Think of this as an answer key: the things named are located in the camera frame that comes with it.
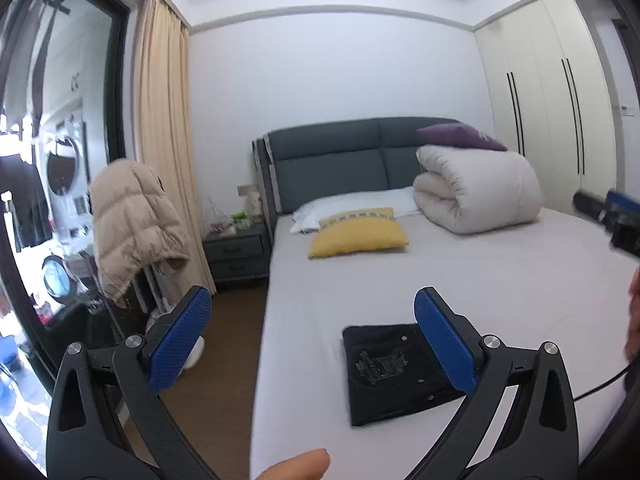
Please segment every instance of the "bed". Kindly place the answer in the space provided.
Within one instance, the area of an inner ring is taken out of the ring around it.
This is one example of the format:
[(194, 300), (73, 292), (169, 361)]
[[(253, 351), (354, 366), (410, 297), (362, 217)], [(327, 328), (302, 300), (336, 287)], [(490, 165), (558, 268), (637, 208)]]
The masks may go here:
[[(325, 478), (402, 479), (460, 400), (415, 415), (350, 426), (342, 329), (414, 322), (413, 298), (434, 286), (478, 332), (510, 346), (558, 344), (574, 395), (625, 367), (627, 288), (637, 263), (597, 226), (552, 210), (531, 224), (460, 236), (423, 215), (399, 219), (403, 251), (309, 260), (313, 235), (290, 234), (290, 213), (338, 192), (410, 185), (420, 171), (415, 130), (438, 118), (385, 118), (272, 132), (254, 142), (274, 238), (260, 352), (251, 475), (325, 447)], [(490, 453), (515, 394), (509, 388), (474, 461)], [(622, 381), (576, 404), (580, 459), (625, 401)]]

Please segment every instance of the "gray upholstered headboard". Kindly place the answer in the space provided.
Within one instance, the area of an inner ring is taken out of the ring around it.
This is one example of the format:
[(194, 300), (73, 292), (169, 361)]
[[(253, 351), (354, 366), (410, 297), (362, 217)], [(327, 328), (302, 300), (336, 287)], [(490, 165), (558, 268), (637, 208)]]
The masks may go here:
[(309, 124), (254, 140), (254, 160), (270, 234), (280, 214), (310, 200), (355, 191), (410, 186), (420, 173), (417, 130), (457, 122), (388, 117)]

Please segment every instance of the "wall outlet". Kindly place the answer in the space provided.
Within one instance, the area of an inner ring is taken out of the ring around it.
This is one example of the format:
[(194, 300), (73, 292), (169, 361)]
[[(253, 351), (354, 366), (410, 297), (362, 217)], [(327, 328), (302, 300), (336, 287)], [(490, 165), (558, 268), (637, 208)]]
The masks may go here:
[(255, 184), (244, 184), (244, 186), (238, 186), (238, 196), (247, 196), (252, 191), (258, 191), (258, 186)]
[(636, 110), (631, 106), (620, 105), (620, 114), (625, 117), (634, 117)]

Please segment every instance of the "nightstand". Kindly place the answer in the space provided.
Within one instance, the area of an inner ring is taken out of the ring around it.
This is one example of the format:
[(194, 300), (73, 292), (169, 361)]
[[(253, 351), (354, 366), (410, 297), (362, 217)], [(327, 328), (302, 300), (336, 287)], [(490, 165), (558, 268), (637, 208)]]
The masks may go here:
[(216, 283), (254, 280), (269, 275), (271, 244), (264, 223), (238, 230), (230, 236), (212, 233), (202, 245)]

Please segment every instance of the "wardrobe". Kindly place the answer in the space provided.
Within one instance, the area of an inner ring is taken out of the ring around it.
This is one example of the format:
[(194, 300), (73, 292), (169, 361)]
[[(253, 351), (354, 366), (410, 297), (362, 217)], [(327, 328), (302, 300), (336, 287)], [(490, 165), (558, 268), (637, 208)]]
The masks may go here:
[(537, 0), (476, 30), (495, 137), (536, 170), (545, 206), (616, 187), (609, 91), (575, 0)]

